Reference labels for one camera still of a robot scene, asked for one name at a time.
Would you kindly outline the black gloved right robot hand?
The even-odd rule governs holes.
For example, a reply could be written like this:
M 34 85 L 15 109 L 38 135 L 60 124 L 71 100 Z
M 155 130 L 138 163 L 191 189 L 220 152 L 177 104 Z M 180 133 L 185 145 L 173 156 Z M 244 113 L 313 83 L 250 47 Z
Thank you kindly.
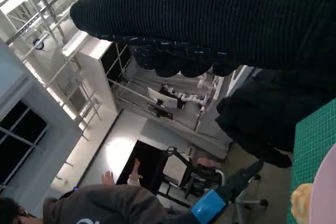
M 78 0 L 92 37 L 264 69 L 335 74 L 335 0 Z

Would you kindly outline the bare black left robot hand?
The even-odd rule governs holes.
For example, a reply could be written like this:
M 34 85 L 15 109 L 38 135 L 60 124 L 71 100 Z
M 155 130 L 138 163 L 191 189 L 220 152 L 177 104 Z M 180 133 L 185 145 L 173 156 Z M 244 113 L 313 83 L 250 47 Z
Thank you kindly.
M 197 223 L 214 221 L 230 203 L 237 201 L 237 197 L 248 187 L 251 179 L 261 171 L 263 165 L 263 161 L 256 161 L 231 175 L 223 186 L 210 190 L 191 208 L 192 217 Z

